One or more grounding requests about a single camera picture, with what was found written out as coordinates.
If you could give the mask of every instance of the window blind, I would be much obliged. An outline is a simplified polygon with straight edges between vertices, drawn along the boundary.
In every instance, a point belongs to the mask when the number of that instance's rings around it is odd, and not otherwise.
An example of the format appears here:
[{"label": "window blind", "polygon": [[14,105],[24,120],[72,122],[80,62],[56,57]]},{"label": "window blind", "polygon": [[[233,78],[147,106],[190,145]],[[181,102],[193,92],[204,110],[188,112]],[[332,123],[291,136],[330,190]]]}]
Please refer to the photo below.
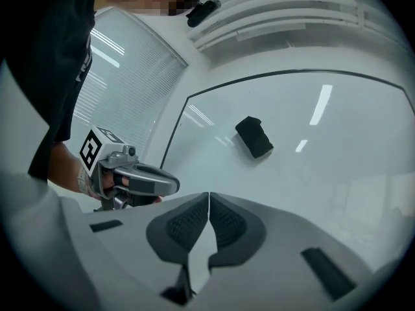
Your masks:
[{"label": "window blind", "polygon": [[67,146],[77,154],[91,125],[97,125],[134,145],[140,158],[187,64],[135,16],[113,8],[95,21],[93,61]]}]

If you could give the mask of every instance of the black sponge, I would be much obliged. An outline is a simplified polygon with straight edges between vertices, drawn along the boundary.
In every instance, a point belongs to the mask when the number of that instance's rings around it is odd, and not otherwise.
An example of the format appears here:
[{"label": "black sponge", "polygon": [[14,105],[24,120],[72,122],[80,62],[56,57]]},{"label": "black sponge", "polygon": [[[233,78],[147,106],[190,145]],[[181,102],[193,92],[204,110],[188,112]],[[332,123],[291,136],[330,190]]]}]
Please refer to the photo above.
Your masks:
[{"label": "black sponge", "polygon": [[235,127],[254,158],[262,157],[274,147],[261,127],[261,120],[247,117]]}]

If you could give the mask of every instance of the black rubber strip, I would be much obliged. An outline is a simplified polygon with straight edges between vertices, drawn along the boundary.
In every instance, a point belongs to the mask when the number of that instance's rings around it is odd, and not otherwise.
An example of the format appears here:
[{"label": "black rubber strip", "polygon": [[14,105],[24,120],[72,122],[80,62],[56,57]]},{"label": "black rubber strip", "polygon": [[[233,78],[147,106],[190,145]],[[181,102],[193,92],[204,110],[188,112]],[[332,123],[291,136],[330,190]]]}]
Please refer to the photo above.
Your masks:
[{"label": "black rubber strip", "polygon": [[209,258],[209,269],[243,264],[256,254],[267,236],[267,229],[258,216],[216,192],[210,193],[209,221],[218,248]]},{"label": "black rubber strip", "polygon": [[309,248],[301,254],[334,301],[356,288],[356,284],[320,248]]},{"label": "black rubber strip", "polygon": [[94,233],[97,233],[99,231],[105,231],[107,229],[111,229],[114,227],[118,227],[119,225],[122,225],[123,223],[119,220],[110,220],[105,222],[100,222],[99,224],[92,224],[89,225]]},{"label": "black rubber strip", "polygon": [[208,210],[209,194],[203,192],[155,217],[147,226],[146,236],[157,256],[187,266],[189,252],[208,222]]}]

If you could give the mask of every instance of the man's arm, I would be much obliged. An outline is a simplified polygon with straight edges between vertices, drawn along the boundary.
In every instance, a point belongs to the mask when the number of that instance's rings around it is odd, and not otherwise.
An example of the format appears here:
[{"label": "man's arm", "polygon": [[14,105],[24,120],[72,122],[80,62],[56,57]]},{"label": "man's arm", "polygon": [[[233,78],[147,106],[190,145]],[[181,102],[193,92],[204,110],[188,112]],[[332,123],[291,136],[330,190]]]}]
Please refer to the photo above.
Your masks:
[{"label": "man's arm", "polygon": [[47,175],[49,181],[62,188],[80,192],[77,177],[81,167],[79,159],[72,155],[64,143],[53,144]]}]

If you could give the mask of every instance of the black t-shirt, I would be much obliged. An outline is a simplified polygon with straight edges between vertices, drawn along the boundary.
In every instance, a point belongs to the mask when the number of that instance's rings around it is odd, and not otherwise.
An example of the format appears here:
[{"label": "black t-shirt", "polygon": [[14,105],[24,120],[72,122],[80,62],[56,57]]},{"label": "black t-shirt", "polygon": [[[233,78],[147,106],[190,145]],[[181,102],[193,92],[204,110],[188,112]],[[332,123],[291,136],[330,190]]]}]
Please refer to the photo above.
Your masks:
[{"label": "black t-shirt", "polygon": [[3,54],[16,82],[49,125],[29,169],[47,179],[54,142],[70,138],[73,110],[91,65],[95,0],[14,0]]}]

